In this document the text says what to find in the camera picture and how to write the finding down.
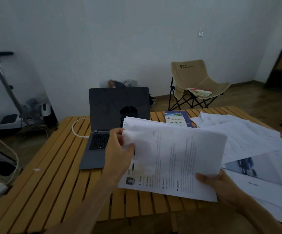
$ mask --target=blue booklet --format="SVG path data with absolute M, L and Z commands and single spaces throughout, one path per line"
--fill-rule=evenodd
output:
M 179 126 L 188 126 L 188 127 L 193 128 L 192 122 L 186 111 L 179 111 L 179 112 L 166 111 L 165 119 L 166 119 L 166 123 L 168 124 L 179 125 Z

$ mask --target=baseboard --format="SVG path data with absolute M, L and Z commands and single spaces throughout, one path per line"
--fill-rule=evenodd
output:
M 255 85 L 258 85 L 258 86 L 264 86 L 264 83 L 263 83 L 263 82 L 256 81 L 256 80 L 251 80 L 251 81 L 246 81 L 246 82 L 231 84 L 231 85 L 230 85 L 230 88 L 245 86 L 245 85 L 249 85 L 249 84 L 255 84 Z M 155 96 L 154 98 L 156 98 L 156 100 L 166 100 L 166 99 L 169 99 L 169 94 L 160 95 L 160 96 Z

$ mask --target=laptop screen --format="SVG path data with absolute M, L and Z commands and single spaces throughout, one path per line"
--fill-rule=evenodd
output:
M 150 120 L 148 87 L 89 89 L 91 130 L 121 127 L 125 116 Z

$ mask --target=laptop keyboard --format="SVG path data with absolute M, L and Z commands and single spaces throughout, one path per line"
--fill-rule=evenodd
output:
M 109 134 L 94 134 L 89 150 L 105 149 Z

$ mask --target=white charging cable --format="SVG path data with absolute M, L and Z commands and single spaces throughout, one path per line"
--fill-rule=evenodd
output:
M 80 135 L 77 135 L 77 134 L 75 133 L 75 131 L 74 131 L 74 125 L 76 124 L 76 122 L 78 122 L 78 121 L 80 121 L 80 120 L 89 120 L 89 118 L 80 118 L 80 119 L 78 119 L 77 121 L 75 121 L 74 124 L 72 125 L 72 132 L 74 133 L 74 135 L 76 135 L 76 136 L 78 136 L 78 137 L 80 137 L 80 138 L 89 138 L 90 135 L 89 135 L 89 136 L 80 136 Z
M 7 185 L 7 184 L 9 184 L 10 181 L 13 179 L 14 174 L 15 174 L 16 170 L 18 169 L 18 166 L 19 166 L 19 157 L 17 156 L 16 152 L 14 152 L 13 149 L 11 149 L 9 146 L 7 146 L 5 143 L 3 143 L 3 142 L 1 141 L 1 139 L 0 139 L 0 142 L 1 142 L 4 146 L 6 146 L 12 153 L 14 153 L 14 155 L 15 155 L 15 157 L 16 157 L 16 166 L 15 166 L 14 172 L 12 173 L 12 175 L 10 175 L 11 178 L 10 178 L 10 179 L 8 180 L 8 182 L 6 183 L 6 185 Z

